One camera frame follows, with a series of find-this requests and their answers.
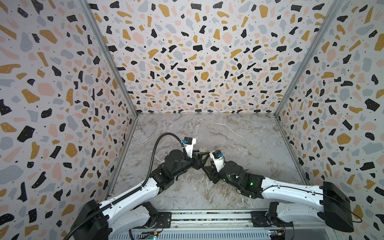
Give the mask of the white remote control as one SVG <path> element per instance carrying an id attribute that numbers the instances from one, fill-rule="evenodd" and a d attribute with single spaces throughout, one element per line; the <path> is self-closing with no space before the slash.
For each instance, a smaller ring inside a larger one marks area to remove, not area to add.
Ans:
<path id="1" fill-rule="evenodd" d="M 211 167 L 212 159 L 210 157 L 210 151 L 207 146 L 203 146 L 199 149 L 198 154 L 202 157 L 203 167 Z"/>

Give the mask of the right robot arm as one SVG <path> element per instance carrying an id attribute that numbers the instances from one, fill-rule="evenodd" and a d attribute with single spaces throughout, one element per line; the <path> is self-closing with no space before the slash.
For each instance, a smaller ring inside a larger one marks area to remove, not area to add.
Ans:
<path id="1" fill-rule="evenodd" d="M 339 232 L 354 231 L 350 199 L 331 182 L 320 186 L 284 183 L 248 173 L 233 161 L 209 164 L 203 171 L 214 184 L 222 180 L 244 197 L 269 200 L 267 219 L 273 225 L 323 222 Z"/>

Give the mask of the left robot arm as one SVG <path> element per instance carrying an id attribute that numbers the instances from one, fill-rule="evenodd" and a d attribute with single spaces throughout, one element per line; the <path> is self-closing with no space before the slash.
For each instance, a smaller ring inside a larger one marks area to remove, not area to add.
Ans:
<path id="1" fill-rule="evenodd" d="M 201 169 L 208 159 L 206 147 L 188 150 L 186 155 L 181 150 L 172 150 L 152 170 L 148 180 L 100 203 L 86 203 L 65 239 L 108 240 L 136 227 L 157 225 L 158 210 L 149 200 L 171 187 L 190 168 Z"/>

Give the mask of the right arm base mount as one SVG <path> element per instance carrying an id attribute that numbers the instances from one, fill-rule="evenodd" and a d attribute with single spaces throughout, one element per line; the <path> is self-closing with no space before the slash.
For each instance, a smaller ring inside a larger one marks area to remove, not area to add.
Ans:
<path id="1" fill-rule="evenodd" d="M 251 222 L 254 228 L 269 227 L 292 227 L 293 223 L 285 223 L 277 218 L 277 215 L 269 214 L 268 211 L 251 211 Z"/>

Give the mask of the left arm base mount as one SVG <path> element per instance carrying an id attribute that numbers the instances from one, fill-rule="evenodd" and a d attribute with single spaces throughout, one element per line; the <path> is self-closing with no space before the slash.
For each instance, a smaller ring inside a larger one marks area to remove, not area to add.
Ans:
<path id="1" fill-rule="evenodd" d="M 149 220 L 138 227 L 135 227 L 134 230 L 138 229 L 154 229 L 158 228 L 169 229 L 171 227 L 172 212 L 158 212 L 154 216 L 151 216 Z"/>

